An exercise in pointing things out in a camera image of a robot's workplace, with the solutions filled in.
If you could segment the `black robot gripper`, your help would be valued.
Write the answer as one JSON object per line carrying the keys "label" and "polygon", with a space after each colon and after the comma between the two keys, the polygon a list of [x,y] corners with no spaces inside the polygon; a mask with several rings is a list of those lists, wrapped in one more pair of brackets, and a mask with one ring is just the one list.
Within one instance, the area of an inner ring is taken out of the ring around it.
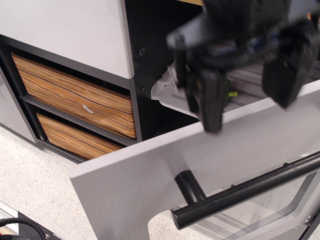
{"label": "black robot gripper", "polygon": [[[274,59],[264,64],[263,92],[282,108],[296,100],[318,55],[320,33],[313,20],[319,15],[318,0],[204,0],[197,17],[167,36],[174,83],[205,132],[221,130],[226,99],[226,74],[214,65],[226,70]],[[206,53],[204,61],[188,52],[222,40],[234,40],[237,49]]]}

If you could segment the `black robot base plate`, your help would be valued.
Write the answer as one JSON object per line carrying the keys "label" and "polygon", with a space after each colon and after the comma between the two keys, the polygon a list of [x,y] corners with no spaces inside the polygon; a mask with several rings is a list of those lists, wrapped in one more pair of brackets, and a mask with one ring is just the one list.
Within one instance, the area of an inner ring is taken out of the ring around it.
{"label": "black robot base plate", "polygon": [[[27,220],[39,225],[39,227],[42,229],[42,231],[45,234],[49,235],[49,240],[62,240],[62,238],[60,238],[54,232],[52,232],[49,229],[45,228],[44,226],[42,226],[38,222],[32,220],[31,218],[29,218],[28,216],[24,215],[23,213],[18,212],[17,215],[18,215],[19,218],[27,219]],[[26,224],[22,224],[22,223],[18,224],[18,235],[19,236],[23,236],[23,237],[28,237],[30,240],[40,240],[41,239],[40,235],[37,233],[36,230],[34,230],[31,226],[26,225]]]}

